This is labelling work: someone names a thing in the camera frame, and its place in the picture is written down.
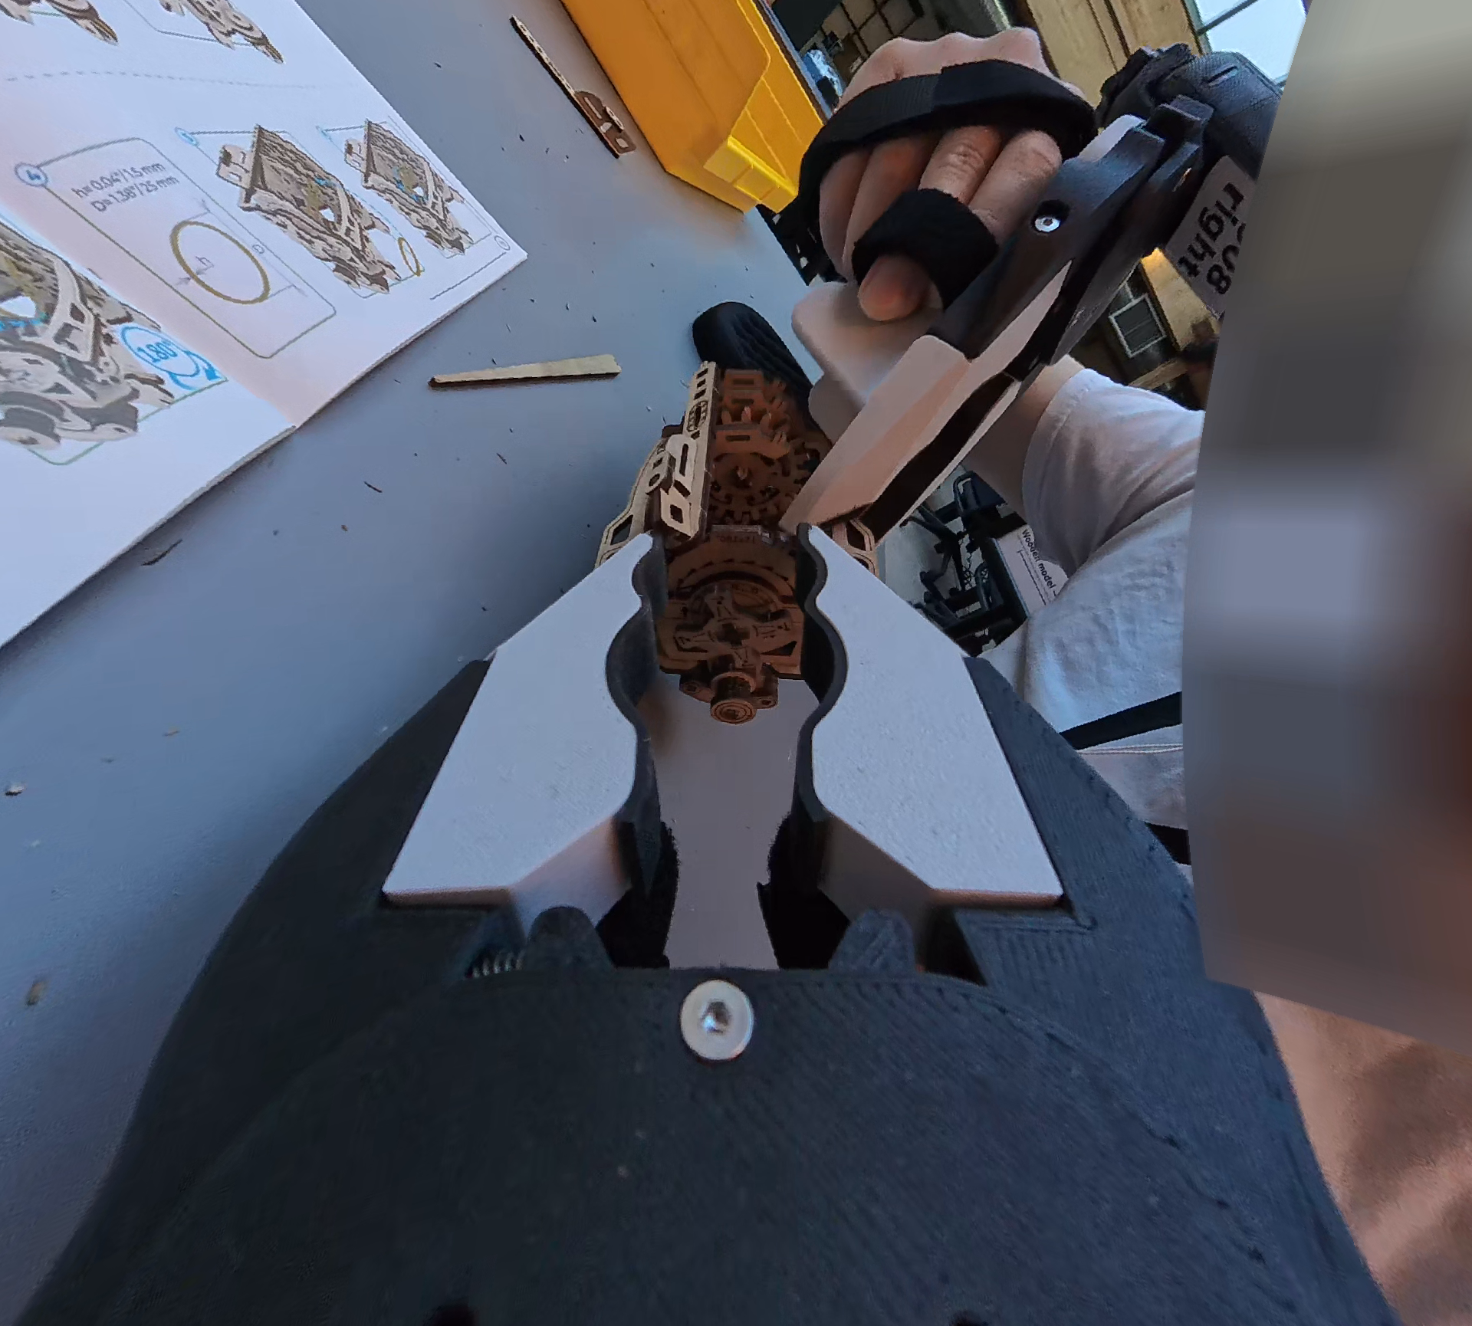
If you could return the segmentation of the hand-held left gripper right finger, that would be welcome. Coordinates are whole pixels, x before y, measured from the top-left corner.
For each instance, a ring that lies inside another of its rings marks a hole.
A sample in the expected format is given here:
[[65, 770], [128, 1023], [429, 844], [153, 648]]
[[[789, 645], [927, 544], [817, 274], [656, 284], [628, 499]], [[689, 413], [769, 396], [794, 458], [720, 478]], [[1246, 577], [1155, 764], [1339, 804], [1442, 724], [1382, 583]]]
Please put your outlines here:
[[821, 528], [797, 534], [801, 677], [817, 698], [758, 885], [781, 968], [821, 968], [864, 911], [921, 954], [942, 911], [1037, 908], [1062, 887], [964, 652]]

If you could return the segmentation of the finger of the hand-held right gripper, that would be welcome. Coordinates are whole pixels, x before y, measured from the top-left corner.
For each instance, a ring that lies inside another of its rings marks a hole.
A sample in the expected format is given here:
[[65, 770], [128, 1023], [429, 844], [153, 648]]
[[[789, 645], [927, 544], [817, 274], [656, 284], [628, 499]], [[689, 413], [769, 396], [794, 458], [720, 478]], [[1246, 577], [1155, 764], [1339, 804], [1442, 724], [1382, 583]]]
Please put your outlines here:
[[1042, 415], [1077, 375], [1063, 356], [1019, 381], [936, 337], [804, 337], [820, 378], [809, 404], [830, 447], [781, 527], [863, 517], [881, 540], [959, 462], [1021, 507]]

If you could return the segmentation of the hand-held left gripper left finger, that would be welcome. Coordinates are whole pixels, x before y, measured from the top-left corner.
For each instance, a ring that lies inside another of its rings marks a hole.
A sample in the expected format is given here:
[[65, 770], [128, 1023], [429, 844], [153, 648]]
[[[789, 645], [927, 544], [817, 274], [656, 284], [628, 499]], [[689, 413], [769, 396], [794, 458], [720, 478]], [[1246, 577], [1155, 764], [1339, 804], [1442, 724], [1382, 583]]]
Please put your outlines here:
[[584, 911], [614, 964], [665, 965], [668, 832], [639, 701], [665, 559], [646, 531], [492, 654], [381, 884], [396, 904]]

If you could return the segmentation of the wooden mechanical model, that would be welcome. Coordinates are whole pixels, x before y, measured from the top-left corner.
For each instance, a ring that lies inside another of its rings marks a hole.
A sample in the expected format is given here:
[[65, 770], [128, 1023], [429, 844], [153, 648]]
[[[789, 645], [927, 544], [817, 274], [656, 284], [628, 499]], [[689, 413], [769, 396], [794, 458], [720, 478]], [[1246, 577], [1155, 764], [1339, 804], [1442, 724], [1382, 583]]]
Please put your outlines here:
[[780, 521], [829, 447], [780, 378], [703, 363], [602, 531], [597, 562], [662, 534], [659, 666], [726, 726], [775, 706], [778, 681], [800, 675], [797, 542]]

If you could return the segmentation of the grey desk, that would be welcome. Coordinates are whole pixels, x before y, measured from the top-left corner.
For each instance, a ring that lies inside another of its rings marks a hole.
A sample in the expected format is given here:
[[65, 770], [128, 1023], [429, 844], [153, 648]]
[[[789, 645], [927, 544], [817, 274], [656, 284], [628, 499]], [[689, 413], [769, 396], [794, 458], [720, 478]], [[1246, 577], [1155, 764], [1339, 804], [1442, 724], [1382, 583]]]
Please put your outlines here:
[[[508, 22], [625, 114], [557, 0], [297, 1], [527, 257], [4, 648], [2, 1322], [285, 839], [587, 570], [689, 321], [786, 327], [801, 291], [760, 212], [593, 136]], [[617, 376], [429, 386], [597, 353]]]

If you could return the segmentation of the person's right hand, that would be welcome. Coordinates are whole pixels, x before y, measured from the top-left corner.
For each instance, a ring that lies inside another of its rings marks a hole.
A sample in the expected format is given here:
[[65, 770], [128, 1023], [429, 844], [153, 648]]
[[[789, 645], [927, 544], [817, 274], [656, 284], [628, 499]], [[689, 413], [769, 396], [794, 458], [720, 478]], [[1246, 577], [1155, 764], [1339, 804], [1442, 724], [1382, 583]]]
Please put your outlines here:
[[[932, 41], [895, 36], [855, 70], [844, 100], [881, 82], [947, 65], [1005, 61], [1048, 71], [1037, 33], [1008, 27], [988, 36], [952, 32]], [[829, 260], [852, 280], [852, 249], [892, 202], [915, 188], [962, 203], [996, 240], [1016, 228], [1060, 165], [1042, 131], [962, 125], [939, 136], [912, 134], [838, 157], [818, 191], [818, 232]]]

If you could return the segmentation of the black office chair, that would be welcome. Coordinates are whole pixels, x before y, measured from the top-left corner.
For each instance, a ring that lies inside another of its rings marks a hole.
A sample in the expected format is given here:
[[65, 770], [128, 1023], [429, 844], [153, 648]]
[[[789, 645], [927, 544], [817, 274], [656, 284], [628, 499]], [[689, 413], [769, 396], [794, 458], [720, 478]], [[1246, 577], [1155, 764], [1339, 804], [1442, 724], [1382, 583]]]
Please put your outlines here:
[[916, 507], [909, 525], [932, 539], [936, 565], [921, 568], [916, 603], [967, 655], [998, 646], [1027, 617], [1017, 582], [1004, 565], [1001, 540], [1024, 517], [970, 468], [956, 471], [935, 508]]

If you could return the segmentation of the black textured pad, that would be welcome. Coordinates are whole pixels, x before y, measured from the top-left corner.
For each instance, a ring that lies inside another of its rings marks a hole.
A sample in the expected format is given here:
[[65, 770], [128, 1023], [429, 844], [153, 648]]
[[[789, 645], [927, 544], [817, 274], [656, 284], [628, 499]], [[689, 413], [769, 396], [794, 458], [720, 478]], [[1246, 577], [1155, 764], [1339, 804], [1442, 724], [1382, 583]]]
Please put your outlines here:
[[757, 372], [769, 381], [780, 381], [804, 427], [817, 429], [809, 410], [807, 375], [783, 337], [751, 306], [725, 301], [703, 309], [691, 321], [691, 340], [699, 358], [720, 369], [717, 406], [725, 406], [732, 372]]

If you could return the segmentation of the white printed sign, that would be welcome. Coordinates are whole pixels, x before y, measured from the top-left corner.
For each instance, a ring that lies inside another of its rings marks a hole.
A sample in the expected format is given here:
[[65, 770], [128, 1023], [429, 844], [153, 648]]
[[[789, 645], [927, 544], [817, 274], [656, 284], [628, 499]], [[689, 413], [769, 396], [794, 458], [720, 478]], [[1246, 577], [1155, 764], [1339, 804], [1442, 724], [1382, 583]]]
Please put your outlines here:
[[1057, 599], [1067, 574], [1037, 551], [1030, 525], [1019, 525], [996, 539], [1005, 571], [1021, 600], [1024, 616], [1031, 617]]

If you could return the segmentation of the person's white shirt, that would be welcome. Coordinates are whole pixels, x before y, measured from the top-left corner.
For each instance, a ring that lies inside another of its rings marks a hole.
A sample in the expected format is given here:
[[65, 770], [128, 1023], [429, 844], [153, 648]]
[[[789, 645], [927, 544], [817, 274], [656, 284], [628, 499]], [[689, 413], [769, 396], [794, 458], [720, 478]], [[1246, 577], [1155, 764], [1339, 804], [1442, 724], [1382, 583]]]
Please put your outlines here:
[[1065, 361], [970, 462], [1063, 582], [984, 652], [1056, 729], [1182, 689], [1185, 567], [1203, 415]]

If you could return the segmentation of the tapered wooden stick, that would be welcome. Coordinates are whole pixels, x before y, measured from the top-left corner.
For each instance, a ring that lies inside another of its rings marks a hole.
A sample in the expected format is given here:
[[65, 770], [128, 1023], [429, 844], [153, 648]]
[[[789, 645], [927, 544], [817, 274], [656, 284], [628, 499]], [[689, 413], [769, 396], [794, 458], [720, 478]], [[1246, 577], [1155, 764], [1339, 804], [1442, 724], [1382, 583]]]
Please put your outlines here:
[[435, 373], [427, 384], [432, 390], [467, 390], [538, 381], [607, 379], [616, 378], [619, 372], [620, 366], [616, 356], [610, 352], [599, 352]]

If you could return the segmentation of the wooden slotted strip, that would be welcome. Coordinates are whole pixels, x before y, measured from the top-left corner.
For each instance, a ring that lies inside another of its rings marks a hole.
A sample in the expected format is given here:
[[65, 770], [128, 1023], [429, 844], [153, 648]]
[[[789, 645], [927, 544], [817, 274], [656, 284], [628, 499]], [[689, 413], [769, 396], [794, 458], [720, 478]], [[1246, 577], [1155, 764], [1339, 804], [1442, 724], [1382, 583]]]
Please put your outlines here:
[[574, 87], [538, 41], [534, 33], [518, 15], [511, 13], [508, 16], [508, 22], [524, 42], [524, 47], [528, 48], [528, 51], [536, 58], [561, 93], [594, 131], [605, 150], [616, 157], [633, 153], [636, 150], [636, 142], [622, 122], [616, 117], [613, 110], [610, 110], [610, 107], [594, 91], [584, 87]]

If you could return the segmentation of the yellow plastic bin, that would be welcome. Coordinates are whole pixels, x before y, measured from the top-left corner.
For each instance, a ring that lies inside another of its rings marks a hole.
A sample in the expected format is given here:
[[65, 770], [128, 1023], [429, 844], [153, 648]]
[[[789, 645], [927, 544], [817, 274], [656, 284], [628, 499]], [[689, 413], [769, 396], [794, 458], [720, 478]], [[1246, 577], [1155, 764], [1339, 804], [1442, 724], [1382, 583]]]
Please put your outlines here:
[[780, 212], [820, 110], [758, 0], [561, 0], [663, 168]]

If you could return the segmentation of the assembly instruction booklet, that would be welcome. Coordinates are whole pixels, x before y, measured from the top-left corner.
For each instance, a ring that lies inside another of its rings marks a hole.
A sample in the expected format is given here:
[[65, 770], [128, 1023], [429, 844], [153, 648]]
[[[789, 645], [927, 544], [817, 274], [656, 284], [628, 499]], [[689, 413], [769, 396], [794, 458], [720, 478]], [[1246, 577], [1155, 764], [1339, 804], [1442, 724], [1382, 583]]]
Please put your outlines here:
[[519, 265], [294, 0], [1, 0], [1, 635]]

